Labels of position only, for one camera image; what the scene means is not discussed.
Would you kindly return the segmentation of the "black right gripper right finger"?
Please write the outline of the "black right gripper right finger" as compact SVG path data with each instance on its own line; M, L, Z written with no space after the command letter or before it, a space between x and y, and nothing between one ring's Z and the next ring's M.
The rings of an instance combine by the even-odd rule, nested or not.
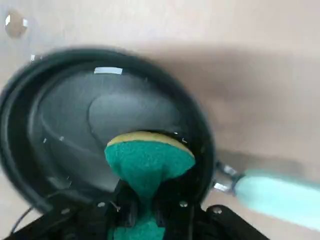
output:
M266 240L267 237L224 205L206 210L174 183L157 190L152 211L164 240Z

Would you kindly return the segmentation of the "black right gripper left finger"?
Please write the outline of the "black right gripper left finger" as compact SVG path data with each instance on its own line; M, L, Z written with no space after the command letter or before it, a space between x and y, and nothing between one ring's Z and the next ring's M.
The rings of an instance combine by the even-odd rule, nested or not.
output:
M11 240L107 240L118 227L132 228L138 220L138 195L124 181L115 191L83 206L54 208L17 230Z

